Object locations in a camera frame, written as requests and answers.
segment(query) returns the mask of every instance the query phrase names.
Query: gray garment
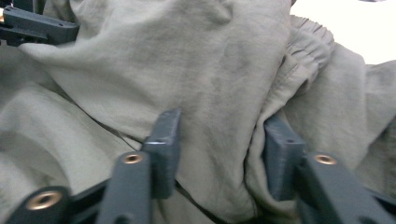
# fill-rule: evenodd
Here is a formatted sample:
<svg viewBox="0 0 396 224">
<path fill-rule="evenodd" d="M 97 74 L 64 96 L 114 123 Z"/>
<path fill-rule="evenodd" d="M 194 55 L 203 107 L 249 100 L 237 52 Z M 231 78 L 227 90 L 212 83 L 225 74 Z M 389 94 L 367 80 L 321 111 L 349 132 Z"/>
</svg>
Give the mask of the gray garment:
<svg viewBox="0 0 396 224">
<path fill-rule="evenodd" d="M 295 219 L 293 202 L 269 195 L 261 160 L 263 122 L 279 110 L 310 150 L 371 179 L 372 164 L 359 165 L 396 115 L 396 64 L 366 67 L 324 27 L 291 17 L 290 1 L 52 0 L 46 13 L 80 22 L 76 43 L 0 48 L 2 216 L 39 187 L 78 193 L 107 178 L 173 107 L 177 181 L 227 222 Z M 211 223 L 178 193 L 157 202 L 155 222 Z"/>
</svg>

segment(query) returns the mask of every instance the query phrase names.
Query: sage green cloth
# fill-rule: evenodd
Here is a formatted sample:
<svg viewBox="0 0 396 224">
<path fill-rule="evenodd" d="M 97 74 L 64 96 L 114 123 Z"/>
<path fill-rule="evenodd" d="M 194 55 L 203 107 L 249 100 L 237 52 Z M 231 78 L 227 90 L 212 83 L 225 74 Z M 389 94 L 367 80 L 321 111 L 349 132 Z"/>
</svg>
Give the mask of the sage green cloth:
<svg viewBox="0 0 396 224">
<path fill-rule="evenodd" d="M 366 66 L 326 28 L 290 16 L 289 0 L 50 0 L 45 14 L 80 30 L 64 46 L 0 48 L 2 217 L 34 189 L 78 193 L 108 178 L 174 107 L 177 181 L 225 222 L 297 219 L 294 202 L 266 187 L 262 125 L 275 113 L 372 188 L 395 184 L 371 181 L 394 164 L 370 162 L 394 159 L 394 145 L 373 147 L 385 159 L 368 150 L 396 115 L 396 62 Z M 154 222 L 213 223 L 178 192 L 155 203 Z"/>
</svg>

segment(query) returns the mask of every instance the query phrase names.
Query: screw hole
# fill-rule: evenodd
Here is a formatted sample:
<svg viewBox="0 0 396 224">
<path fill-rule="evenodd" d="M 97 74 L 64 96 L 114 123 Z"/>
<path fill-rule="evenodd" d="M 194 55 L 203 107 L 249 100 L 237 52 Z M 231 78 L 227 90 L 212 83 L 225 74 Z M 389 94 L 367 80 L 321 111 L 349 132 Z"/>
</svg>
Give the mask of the screw hole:
<svg viewBox="0 0 396 224">
<path fill-rule="evenodd" d="M 62 199 L 62 194 L 58 191 L 46 191 L 36 195 L 32 198 L 28 204 L 26 204 L 29 210 L 39 210 L 49 208 L 55 205 Z"/>
<path fill-rule="evenodd" d="M 124 157 L 124 162 L 127 164 L 133 164 L 142 161 L 142 157 L 139 155 L 128 155 Z"/>
<path fill-rule="evenodd" d="M 315 157 L 315 160 L 320 163 L 327 164 L 327 165 L 334 165 L 337 163 L 337 161 L 335 159 L 333 159 L 330 156 L 326 156 L 326 155 L 317 155 Z"/>
</svg>

